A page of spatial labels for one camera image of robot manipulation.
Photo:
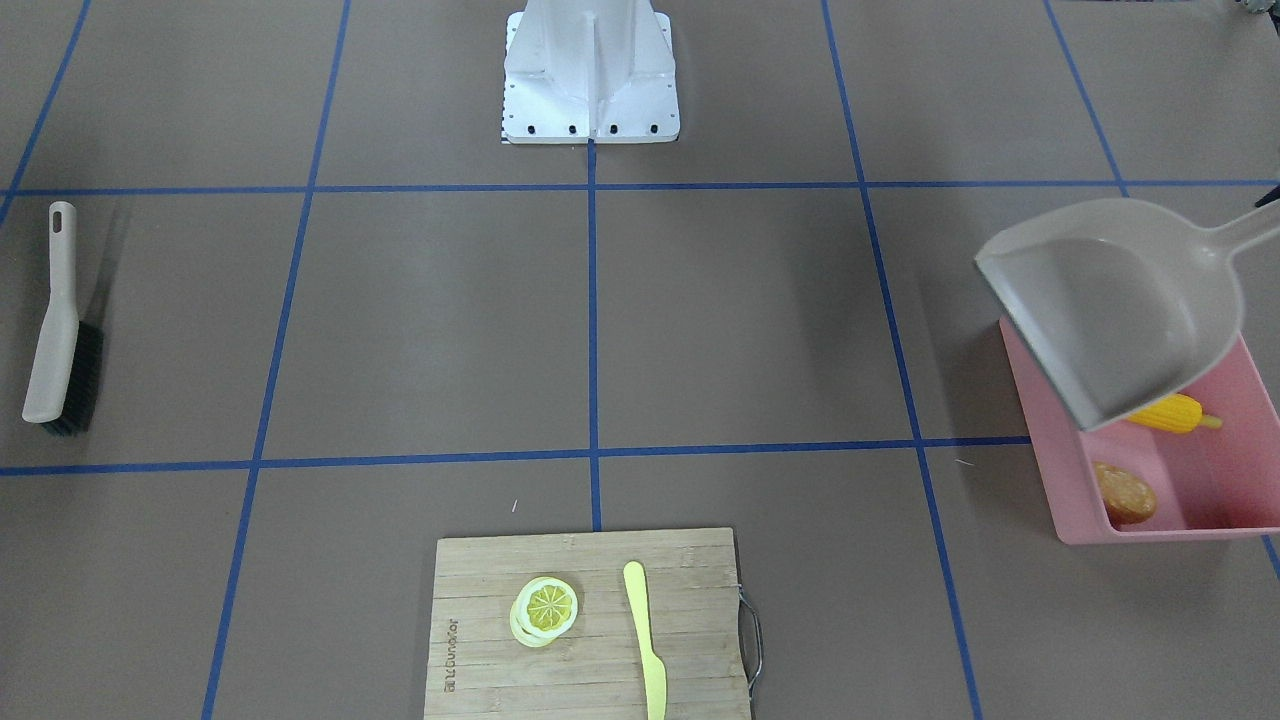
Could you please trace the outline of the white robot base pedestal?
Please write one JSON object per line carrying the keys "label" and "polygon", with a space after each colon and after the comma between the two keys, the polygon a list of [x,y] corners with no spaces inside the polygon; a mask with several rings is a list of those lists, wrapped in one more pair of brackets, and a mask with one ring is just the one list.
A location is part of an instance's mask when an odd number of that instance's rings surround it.
{"label": "white robot base pedestal", "polygon": [[681,135],[671,18],[649,1],[530,1],[506,19],[500,138],[671,143]]}

